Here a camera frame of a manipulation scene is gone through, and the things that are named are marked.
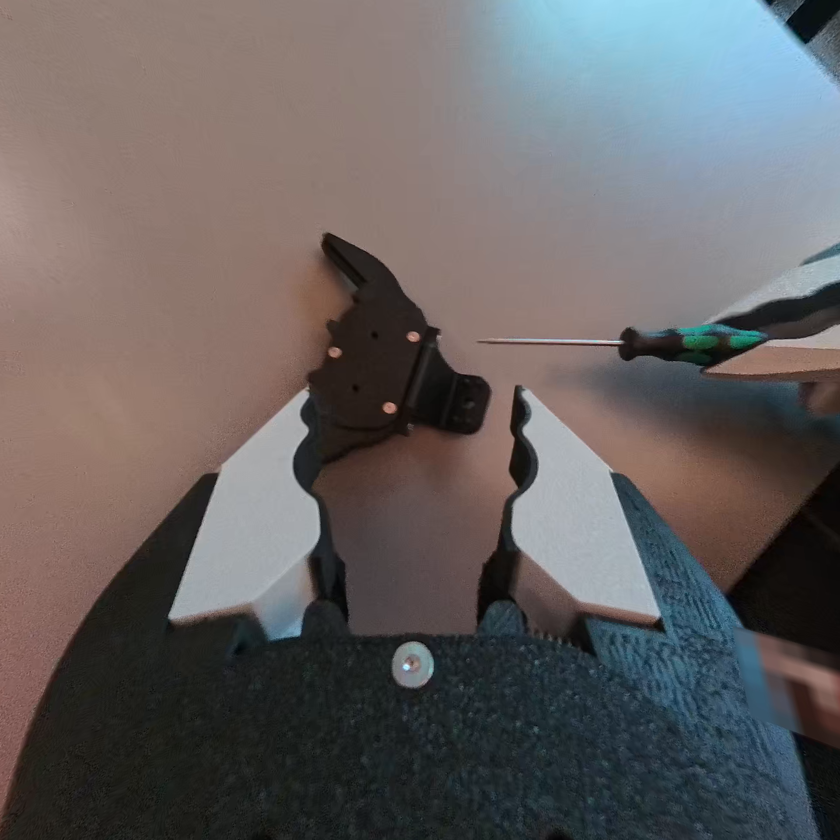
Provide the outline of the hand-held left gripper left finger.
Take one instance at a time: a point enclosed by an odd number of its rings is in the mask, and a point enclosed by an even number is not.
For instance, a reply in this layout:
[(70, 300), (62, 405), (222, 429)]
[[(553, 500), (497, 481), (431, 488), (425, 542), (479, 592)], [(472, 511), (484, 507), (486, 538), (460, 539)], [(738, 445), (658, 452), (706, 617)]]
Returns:
[(321, 469), (308, 388), (222, 465), (169, 621), (254, 621), (269, 641), (301, 634), (311, 603), (337, 582), (329, 514), (312, 490)]

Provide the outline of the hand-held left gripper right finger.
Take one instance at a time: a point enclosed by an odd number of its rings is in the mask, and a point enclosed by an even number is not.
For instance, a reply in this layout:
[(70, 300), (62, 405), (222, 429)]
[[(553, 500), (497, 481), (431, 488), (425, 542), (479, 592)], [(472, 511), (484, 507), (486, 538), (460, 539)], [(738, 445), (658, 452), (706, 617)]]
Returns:
[(609, 465), (521, 385), (511, 435), (507, 590), (528, 624), (572, 629), (592, 617), (656, 627), (662, 612)]

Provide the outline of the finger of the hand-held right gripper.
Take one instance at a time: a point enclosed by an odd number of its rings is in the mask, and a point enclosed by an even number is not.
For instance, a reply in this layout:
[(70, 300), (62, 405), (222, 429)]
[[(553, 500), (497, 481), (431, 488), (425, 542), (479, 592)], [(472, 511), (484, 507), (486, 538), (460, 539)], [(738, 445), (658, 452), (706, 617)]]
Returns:
[(839, 324), (839, 245), (810, 257), (709, 323), (769, 337), (812, 337)]
[(702, 374), (733, 381), (838, 382), (839, 326), (805, 338), (770, 340), (710, 366)]

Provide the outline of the green black handle screwdriver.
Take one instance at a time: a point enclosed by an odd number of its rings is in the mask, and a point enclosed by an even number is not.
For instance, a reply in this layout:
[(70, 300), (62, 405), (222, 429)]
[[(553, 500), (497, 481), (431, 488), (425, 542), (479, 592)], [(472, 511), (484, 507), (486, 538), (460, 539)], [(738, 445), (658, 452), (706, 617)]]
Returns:
[(693, 328), (639, 331), (626, 328), (618, 339), (479, 339), (486, 345), (546, 347), (598, 347), (616, 350), (621, 360), (652, 358), (683, 362), (708, 368), (734, 359), (766, 344), (770, 338), (761, 331), (742, 330), (724, 324), (703, 324)]

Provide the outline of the black plastic bracket part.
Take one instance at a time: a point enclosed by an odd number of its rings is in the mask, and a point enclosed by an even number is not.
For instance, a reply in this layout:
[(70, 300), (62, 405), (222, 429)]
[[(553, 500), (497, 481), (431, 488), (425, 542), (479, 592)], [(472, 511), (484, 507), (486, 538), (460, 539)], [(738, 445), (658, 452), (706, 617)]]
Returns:
[(322, 462), (408, 435), (418, 424), (478, 433), (490, 402), (487, 381), (450, 366), (439, 330), (378, 258), (335, 234), (324, 234), (321, 246), (352, 292), (351, 307), (328, 322), (324, 362), (308, 375)]

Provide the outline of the white desk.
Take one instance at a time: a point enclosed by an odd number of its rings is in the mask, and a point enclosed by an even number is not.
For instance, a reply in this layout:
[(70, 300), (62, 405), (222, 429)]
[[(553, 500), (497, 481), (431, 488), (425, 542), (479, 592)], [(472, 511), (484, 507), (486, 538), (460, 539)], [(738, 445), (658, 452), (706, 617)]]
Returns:
[(2, 2), (2, 804), (58, 659), (384, 262), (492, 388), (321, 474), (363, 634), (469, 628), (528, 387), (728, 588), (838, 461), (788, 385), (609, 350), (838, 242), (838, 87), (762, 2)]

